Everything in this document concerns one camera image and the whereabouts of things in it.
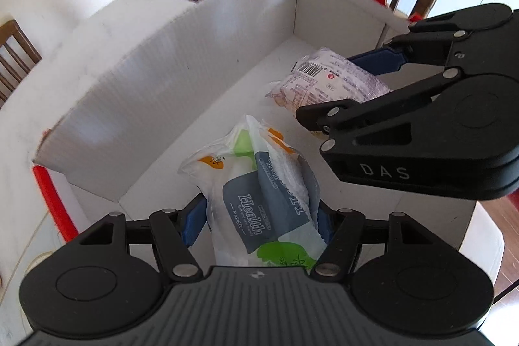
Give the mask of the pink pastry packet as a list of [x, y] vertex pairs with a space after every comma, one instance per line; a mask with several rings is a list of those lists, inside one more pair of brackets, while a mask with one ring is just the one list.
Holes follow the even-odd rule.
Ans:
[[291, 113], [315, 104], [344, 101], [367, 103], [392, 90], [378, 77], [333, 50], [322, 47], [302, 57], [279, 82], [270, 84], [265, 98]]

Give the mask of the red cardboard box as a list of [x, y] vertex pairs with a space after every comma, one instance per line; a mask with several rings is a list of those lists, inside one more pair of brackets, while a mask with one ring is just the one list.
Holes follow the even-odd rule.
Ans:
[[467, 251], [487, 225], [473, 201], [340, 182], [319, 138], [267, 97], [303, 56], [325, 46], [345, 57], [405, 33], [408, 22], [374, 0], [116, 0], [80, 25], [54, 56], [81, 66], [35, 155], [57, 227], [71, 240], [109, 212], [144, 218], [184, 206], [194, 185], [181, 162], [244, 115], [271, 124], [314, 171], [321, 197], [371, 219], [405, 212]]

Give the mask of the wooden chair behind table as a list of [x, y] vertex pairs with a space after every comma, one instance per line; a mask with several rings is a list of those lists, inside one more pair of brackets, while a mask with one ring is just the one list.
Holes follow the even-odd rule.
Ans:
[[41, 61], [41, 55], [15, 19], [1, 25], [1, 105]]

